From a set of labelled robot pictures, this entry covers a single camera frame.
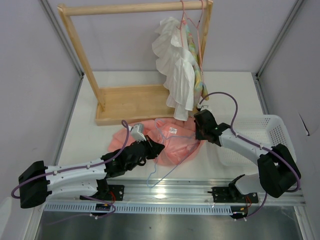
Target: perforated strip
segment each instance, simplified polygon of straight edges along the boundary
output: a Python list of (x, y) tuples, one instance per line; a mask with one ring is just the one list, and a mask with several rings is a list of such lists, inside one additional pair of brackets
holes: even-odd
[[(115, 203), (120, 214), (179, 214), (179, 215), (232, 215), (230, 206), (225, 205), (174, 205)], [(50, 212), (107, 213), (95, 210), (96, 203), (48, 202), (44, 208)]]

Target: pink cloth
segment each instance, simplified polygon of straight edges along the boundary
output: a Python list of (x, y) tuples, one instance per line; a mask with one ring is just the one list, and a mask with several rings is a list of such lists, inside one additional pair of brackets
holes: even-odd
[[(148, 135), (156, 143), (165, 145), (164, 150), (157, 158), (159, 165), (177, 165), (187, 155), (189, 156), (184, 162), (190, 161), (195, 158), (204, 143), (204, 141), (199, 141), (195, 138), (196, 126), (193, 117), (189, 117), (187, 121), (180, 121), (174, 118), (158, 118), (156, 120), (142, 121), (141, 123), (144, 125), (144, 135)], [(161, 130), (166, 139), (163, 139), (161, 132), (156, 127)], [(126, 129), (121, 129), (113, 135), (108, 147), (109, 152), (113, 152), (123, 146), (126, 133)], [(126, 146), (129, 146), (134, 141), (134, 138), (129, 136)]]

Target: white ruffled garment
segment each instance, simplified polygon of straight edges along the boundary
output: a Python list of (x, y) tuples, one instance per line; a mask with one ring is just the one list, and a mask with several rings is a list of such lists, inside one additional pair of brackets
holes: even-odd
[(195, 71), (193, 65), (195, 58), (188, 50), (187, 35), (180, 21), (168, 17), (160, 22), (155, 32), (160, 36), (152, 43), (152, 50), (159, 58), (156, 60), (156, 69), (166, 75), (163, 86), (170, 94), (166, 105), (174, 110), (174, 118), (187, 121), (189, 111), (194, 106)]

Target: wooden clothes rack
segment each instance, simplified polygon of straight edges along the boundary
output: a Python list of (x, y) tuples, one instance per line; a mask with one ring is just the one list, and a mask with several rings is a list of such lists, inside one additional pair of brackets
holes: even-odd
[[(201, 53), (202, 59), (205, 54), (207, 36), (211, 12), (212, 0), (186, 1), (185, 10), (205, 9), (202, 23), (202, 33), (198, 55)], [(94, 95), (98, 101), (95, 122), (99, 126), (117, 125), (125, 119), (128, 123), (139, 122), (155, 118), (172, 118), (175, 109), (166, 105), (169, 91), (161, 84), (136, 85), (122, 87), (99, 88), (95, 76), (90, 67), (85, 50), (80, 42), (76, 28), (71, 20), (71, 16), (105, 15), (105, 14), (125, 14), (125, 13), (147, 13), (181, 11), (181, 2), (158, 2), (141, 4), (121, 4), (121, 5), (97, 5), (67, 7), (65, 4), (58, 5), (58, 12), (66, 28), (75, 52), (89, 80)]]

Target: white wall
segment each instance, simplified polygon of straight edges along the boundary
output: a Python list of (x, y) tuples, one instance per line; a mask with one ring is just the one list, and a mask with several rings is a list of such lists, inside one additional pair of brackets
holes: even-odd
[(294, 144), (315, 239), (320, 239), (319, 13), (320, 1), (307, 0), (261, 79), (271, 113), (282, 117)]
[[(178, 1), (49, 0), (59, 20), (57, 5), (61, 2), (75, 7)], [(295, 1), (214, 0), (203, 69), (257, 72)], [(193, 20), (199, 19), (199, 10), (188, 13)], [(182, 12), (75, 16), (72, 20), (94, 70), (150, 71), (156, 69), (151, 48), (158, 36), (154, 31), (169, 16), (181, 19)]]
[[(31, 163), (52, 163), (80, 77), (38, 1), (1, 1), (0, 23), (1, 204)], [(21, 239), (30, 214), (13, 200), (1, 239)]]

